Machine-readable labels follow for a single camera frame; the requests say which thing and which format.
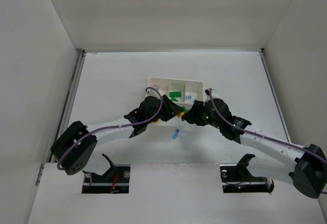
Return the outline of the green lego brick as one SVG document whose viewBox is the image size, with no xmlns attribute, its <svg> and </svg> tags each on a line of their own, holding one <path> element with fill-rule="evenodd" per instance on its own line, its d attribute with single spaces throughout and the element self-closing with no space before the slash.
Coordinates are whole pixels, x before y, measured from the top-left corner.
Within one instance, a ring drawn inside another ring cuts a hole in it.
<svg viewBox="0 0 327 224">
<path fill-rule="evenodd" d="M 180 97 L 182 97 L 182 92 L 180 92 L 180 91 L 171 91 L 171 92 L 169 92 L 169 96 L 170 97 L 174 97 L 174 98 L 180 98 Z"/>
</svg>

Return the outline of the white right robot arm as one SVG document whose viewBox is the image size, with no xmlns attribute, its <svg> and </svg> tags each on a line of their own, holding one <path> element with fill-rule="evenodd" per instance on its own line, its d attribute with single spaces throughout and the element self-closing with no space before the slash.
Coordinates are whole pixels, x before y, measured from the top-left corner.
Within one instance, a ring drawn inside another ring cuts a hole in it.
<svg viewBox="0 0 327 224">
<path fill-rule="evenodd" d="M 239 161 L 243 173 L 289 183 L 310 198 L 318 198 L 326 186 L 326 156 L 319 146 L 305 147 L 272 138 L 250 121 L 232 115 L 222 99 L 212 97 L 205 102 L 194 102 L 182 120 L 197 126 L 210 125 L 226 139 L 278 161 L 278 164 L 269 164 L 255 155 L 245 156 Z"/>
</svg>

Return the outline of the green long lego piece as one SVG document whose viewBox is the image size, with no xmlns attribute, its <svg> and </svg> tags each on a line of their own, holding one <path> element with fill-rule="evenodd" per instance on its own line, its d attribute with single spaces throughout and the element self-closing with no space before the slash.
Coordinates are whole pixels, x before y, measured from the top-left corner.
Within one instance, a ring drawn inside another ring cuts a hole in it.
<svg viewBox="0 0 327 224">
<path fill-rule="evenodd" d="M 171 97 L 170 100 L 173 101 L 173 102 L 179 102 L 179 100 L 174 98 L 174 97 Z"/>
</svg>

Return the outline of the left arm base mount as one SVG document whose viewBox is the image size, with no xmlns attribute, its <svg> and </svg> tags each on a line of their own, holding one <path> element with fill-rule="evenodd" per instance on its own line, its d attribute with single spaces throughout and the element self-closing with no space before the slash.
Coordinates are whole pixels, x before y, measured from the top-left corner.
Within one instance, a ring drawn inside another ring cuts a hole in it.
<svg viewBox="0 0 327 224">
<path fill-rule="evenodd" d="M 109 163 L 110 167 L 99 175 L 94 172 L 83 171 L 84 183 L 82 193 L 84 194 L 127 194 L 129 193 L 129 182 L 131 165 L 114 164 L 106 155 L 102 156 Z"/>
</svg>

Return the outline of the yellow green lego cluster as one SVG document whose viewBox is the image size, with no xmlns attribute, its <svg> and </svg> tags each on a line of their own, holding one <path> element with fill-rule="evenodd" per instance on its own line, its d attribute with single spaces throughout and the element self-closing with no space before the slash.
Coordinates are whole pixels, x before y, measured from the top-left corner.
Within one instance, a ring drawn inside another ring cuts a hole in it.
<svg viewBox="0 0 327 224">
<path fill-rule="evenodd" d="M 183 109 L 183 112 L 181 112 L 180 114 L 178 114 L 178 117 L 179 118 L 182 118 L 188 111 L 189 111 L 188 109 L 184 108 Z"/>
</svg>

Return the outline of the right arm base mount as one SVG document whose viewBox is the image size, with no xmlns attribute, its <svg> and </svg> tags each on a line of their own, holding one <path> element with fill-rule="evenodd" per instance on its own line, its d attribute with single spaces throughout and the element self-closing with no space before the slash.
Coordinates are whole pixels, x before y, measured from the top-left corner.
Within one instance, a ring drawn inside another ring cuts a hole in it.
<svg viewBox="0 0 327 224">
<path fill-rule="evenodd" d="M 266 177 L 254 177 L 247 169 L 255 155 L 246 154 L 236 164 L 220 164 L 223 193 L 272 193 L 274 181 Z"/>
</svg>

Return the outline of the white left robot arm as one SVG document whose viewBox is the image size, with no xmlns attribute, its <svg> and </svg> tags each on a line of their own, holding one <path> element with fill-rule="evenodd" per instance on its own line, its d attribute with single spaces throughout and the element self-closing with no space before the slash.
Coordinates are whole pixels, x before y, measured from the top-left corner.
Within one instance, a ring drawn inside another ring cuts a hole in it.
<svg viewBox="0 0 327 224">
<path fill-rule="evenodd" d="M 148 124 L 158 120 L 166 122 L 183 111 L 166 95 L 147 96 L 138 108 L 118 120 L 97 125 L 73 122 L 51 146 L 51 153 L 59 169 L 69 176 L 91 171 L 91 155 L 96 146 L 138 136 Z"/>
</svg>

